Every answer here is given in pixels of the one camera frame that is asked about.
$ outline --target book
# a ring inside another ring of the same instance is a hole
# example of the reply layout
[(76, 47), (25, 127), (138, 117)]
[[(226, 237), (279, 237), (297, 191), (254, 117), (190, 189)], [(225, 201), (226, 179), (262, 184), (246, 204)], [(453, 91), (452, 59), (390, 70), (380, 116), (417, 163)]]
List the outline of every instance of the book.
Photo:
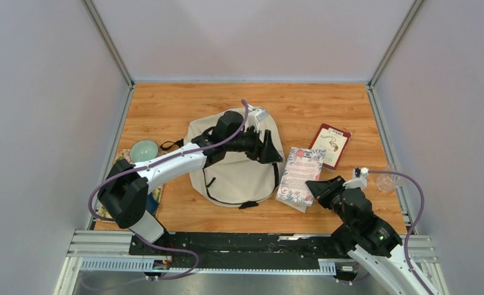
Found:
[(323, 159), (323, 168), (334, 172), (338, 167), (351, 136), (352, 134), (350, 132), (322, 124), (312, 140), (309, 149), (324, 149), (326, 153)]
[(314, 201), (305, 181), (320, 179), (324, 157), (324, 149), (291, 147), (276, 200), (305, 213)]

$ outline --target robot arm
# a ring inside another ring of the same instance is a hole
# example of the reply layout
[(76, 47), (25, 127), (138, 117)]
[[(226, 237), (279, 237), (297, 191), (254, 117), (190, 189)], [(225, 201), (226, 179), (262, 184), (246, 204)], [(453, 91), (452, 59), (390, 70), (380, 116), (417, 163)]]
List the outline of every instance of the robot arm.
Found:
[(371, 202), (362, 192), (367, 186), (367, 176), (367, 168), (356, 168), (350, 181), (338, 176), (328, 181), (306, 182), (320, 205), (334, 211), (343, 221), (332, 235), (339, 254), (347, 254), (364, 266), (390, 294), (419, 295), (430, 291), (440, 295), (419, 267), (410, 268), (407, 257), (411, 257), (405, 255), (402, 239), (392, 226), (374, 214)]
[(266, 111), (253, 108), (248, 114), (248, 128), (238, 133), (224, 145), (207, 149), (220, 143), (240, 128), (244, 118), (238, 112), (226, 111), (216, 126), (195, 137), (182, 148), (146, 162), (131, 165), (125, 159), (115, 163), (108, 178), (131, 170), (147, 167), (159, 162), (153, 168), (127, 174), (110, 181), (99, 191), (97, 197), (106, 207), (121, 229), (129, 228), (149, 242), (155, 242), (165, 232), (158, 220), (146, 211), (146, 197), (162, 184), (189, 172), (203, 169), (224, 159), (227, 152), (244, 152), (259, 163), (282, 162), (283, 158), (272, 143), (271, 131), (264, 131), (260, 140), (259, 124), (265, 119)]

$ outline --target clear plastic cup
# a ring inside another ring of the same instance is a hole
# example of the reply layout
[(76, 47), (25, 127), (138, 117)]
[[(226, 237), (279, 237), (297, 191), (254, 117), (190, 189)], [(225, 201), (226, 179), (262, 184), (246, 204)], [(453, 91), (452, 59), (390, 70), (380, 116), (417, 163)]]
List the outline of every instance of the clear plastic cup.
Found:
[[(385, 171), (401, 172), (398, 164), (387, 165), (383, 169)], [(399, 175), (383, 173), (376, 178), (376, 185), (383, 192), (391, 192), (394, 189), (403, 185), (403, 177)]]

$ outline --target wooden table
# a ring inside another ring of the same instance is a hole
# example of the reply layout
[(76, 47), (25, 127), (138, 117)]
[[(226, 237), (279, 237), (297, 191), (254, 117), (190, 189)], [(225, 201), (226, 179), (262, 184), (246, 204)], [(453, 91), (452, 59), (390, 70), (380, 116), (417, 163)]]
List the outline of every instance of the wooden table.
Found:
[[(291, 146), (308, 148), (321, 123), (352, 133), (338, 170), (324, 170), (321, 180), (336, 175), (351, 179), (352, 167), (387, 165), (362, 84), (137, 84), (118, 148), (129, 149), (145, 139), (159, 144), (179, 140), (192, 120), (241, 108), (241, 99), (273, 116), (286, 156)], [(405, 234), (395, 192), (379, 191), (375, 179), (371, 175), (365, 189), (375, 213)], [(191, 187), (188, 175), (164, 185), (157, 218), (168, 231), (188, 232), (330, 234), (341, 224), (337, 215), (316, 202), (305, 214), (274, 197), (244, 210), (216, 206)], [(95, 229), (118, 227), (98, 221)]]

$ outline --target white wall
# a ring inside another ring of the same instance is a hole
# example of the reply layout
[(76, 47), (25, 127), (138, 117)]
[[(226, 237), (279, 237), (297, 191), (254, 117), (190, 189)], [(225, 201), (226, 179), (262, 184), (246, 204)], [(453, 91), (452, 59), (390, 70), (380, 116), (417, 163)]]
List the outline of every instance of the white wall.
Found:
[(377, 90), (451, 293), (484, 294), (484, 1), (427, 1)]
[(80, 1), (0, 0), (0, 294), (52, 294), (126, 95)]
[(95, 0), (135, 80), (367, 81), (413, 0)]

